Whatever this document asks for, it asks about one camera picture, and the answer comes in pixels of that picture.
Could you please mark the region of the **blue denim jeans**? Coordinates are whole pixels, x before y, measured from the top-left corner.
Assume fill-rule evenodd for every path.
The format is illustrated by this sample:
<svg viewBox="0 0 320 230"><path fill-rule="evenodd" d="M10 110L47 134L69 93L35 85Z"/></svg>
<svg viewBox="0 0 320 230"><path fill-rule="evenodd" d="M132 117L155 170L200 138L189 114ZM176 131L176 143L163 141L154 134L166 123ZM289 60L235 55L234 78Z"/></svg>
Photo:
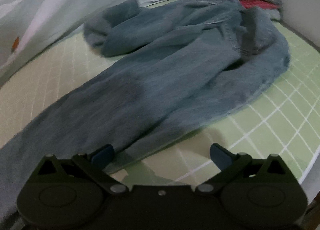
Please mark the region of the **blue denim jeans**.
<svg viewBox="0 0 320 230"><path fill-rule="evenodd" d="M260 8L237 0L127 0L84 25L111 67L48 106L1 148L1 229L46 154L69 158L110 144L115 173L242 108L290 63L289 45Z"/></svg>

